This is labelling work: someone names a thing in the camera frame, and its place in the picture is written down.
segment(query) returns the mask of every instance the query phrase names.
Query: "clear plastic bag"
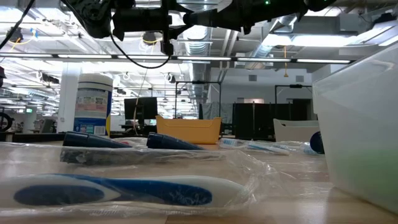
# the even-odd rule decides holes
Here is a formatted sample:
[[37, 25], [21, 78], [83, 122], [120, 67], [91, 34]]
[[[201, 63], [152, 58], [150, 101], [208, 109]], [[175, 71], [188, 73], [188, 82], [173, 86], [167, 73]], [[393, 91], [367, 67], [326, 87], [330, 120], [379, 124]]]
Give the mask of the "clear plastic bag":
[[267, 142], [267, 141], [245, 141], [240, 139], [222, 138], [218, 144], [223, 149], [239, 149], [246, 153], [251, 153], [253, 150], [259, 152], [266, 152], [277, 155], [288, 156], [292, 152], [305, 153], [308, 155], [317, 155], [311, 149], [309, 142]]
[[147, 138], [140, 138], [140, 137], [113, 139], [113, 141], [127, 144], [132, 147], [141, 147], [143, 149], [147, 148], [147, 140], [148, 140]]
[[[278, 172], [265, 162], [241, 151], [174, 151], [174, 150], [153, 150], [153, 149], [98, 149], [98, 148], [76, 148], [61, 146], [43, 146], [35, 144], [9, 144], [0, 143], [0, 216], [24, 216], [24, 215], [109, 215], [120, 217], [131, 217], [145, 213], [158, 214], [201, 214], [201, 215], [225, 215], [229, 212], [242, 210], [249, 205], [255, 205], [263, 201], [267, 196], [284, 195], [285, 190]], [[62, 152], [85, 151], [93, 157], [101, 152], [101, 159], [97, 162], [93, 160], [91, 166], [61, 162]], [[122, 163], [118, 160], [104, 162], [106, 155], [120, 155]], [[142, 196], [137, 200], [105, 200], [93, 201], [90, 203], [75, 203], [72, 205], [47, 205], [35, 206], [39, 202], [33, 201], [33, 205], [26, 205], [18, 201], [18, 197], [13, 197], [13, 193], [21, 194], [21, 187], [29, 188], [33, 181], [40, 183], [40, 178], [45, 177], [46, 181], [53, 181], [58, 185], [65, 185], [68, 179], [79, 181], [89, 181], [90, 185], [100, 184], [108, 190], [113, 190], [121, 194], [129, 193], [120, 185], [113, 185], [108, 179], [133, 179], [140, 181], [155, 180], [171, 182], [176, 184], [174, 178], [192, 177], [210, 181], [208, 185], [198, 182], [194, 187], [201, 187], [212, 193], [211, 203], [198, 205], [181, 205], [169, 203], [164, 198], [155, 198], [150, 195], [142, 196], [132, 194], [130, 196]], [[227, 192], [237, 189], [233, 196], [224, 197], [223, 194], [213, 194], [212, 187], [222, 183], [225, 189], [218, 189], [219, 192]], [[63, 192], [65, 197], [74, 198], [70, 195], [71, 191]], [[197, 198], [186, 198], [183, 201], [196, 200]], [[33, 197], [46, 200], [51, 197]], [[7, 203], [8, 200], [17, 200], [17, 203]]]

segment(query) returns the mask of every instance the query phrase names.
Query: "translucent container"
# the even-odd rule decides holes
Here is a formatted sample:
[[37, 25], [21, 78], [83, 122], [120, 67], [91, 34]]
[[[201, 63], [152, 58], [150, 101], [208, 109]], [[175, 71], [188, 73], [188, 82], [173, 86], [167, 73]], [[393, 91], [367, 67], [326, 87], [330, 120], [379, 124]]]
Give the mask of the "translucent container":
[[314, 83], [331, 181], [398, 213], [398, 44]]
[[157, 132], [193, 144], [216, 144], [220, 135], [221, 118], [212, 120], [164, 119], [156, 116]]

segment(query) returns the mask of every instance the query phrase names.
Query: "table surface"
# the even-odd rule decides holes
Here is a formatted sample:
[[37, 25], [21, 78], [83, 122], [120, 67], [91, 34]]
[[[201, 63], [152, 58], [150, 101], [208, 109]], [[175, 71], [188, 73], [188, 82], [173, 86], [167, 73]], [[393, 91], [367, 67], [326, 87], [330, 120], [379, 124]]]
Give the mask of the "table surface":
[[[61, 142], [46, 142], [46, 144], [59, 145]], [[209, 150], [218, 150], [217, 145], [204, 147]], [[329, 181], [324, 156], [308, 156], [299, 153], [290, 156], [275, 156], [256, 152], [251, 155], [260, 161], [267, 162], [280, 172], [289, 196], [270, 196], [260, 205], [226, 217], [199, 215], [134, 218], [0, 217], [0, 223], [398, 223], [397, 215], [334, 188]]]

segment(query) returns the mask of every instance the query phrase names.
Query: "blue and white toothbrush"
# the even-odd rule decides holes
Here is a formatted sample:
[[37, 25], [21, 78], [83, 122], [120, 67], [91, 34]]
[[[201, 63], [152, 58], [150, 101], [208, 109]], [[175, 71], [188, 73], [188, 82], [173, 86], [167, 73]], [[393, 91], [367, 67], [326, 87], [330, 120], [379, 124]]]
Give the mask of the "blue and white toothbrush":
[[110, 179], [73, 174], [40, 174], [0, 181], [0, 207], [26, 208], [134, 201], [223, 207], [244, 187], [205, 176]]

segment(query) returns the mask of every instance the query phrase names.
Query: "orange bin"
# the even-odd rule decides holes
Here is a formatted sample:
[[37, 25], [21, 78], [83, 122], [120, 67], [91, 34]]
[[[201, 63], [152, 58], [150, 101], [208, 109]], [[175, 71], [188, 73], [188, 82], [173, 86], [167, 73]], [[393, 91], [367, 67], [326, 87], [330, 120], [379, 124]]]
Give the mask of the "orange bin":
[[192, 144], [216, 144], [220, 135], [221, 118], [212, 120], [164, 119], [156, 116], [157, 132]]

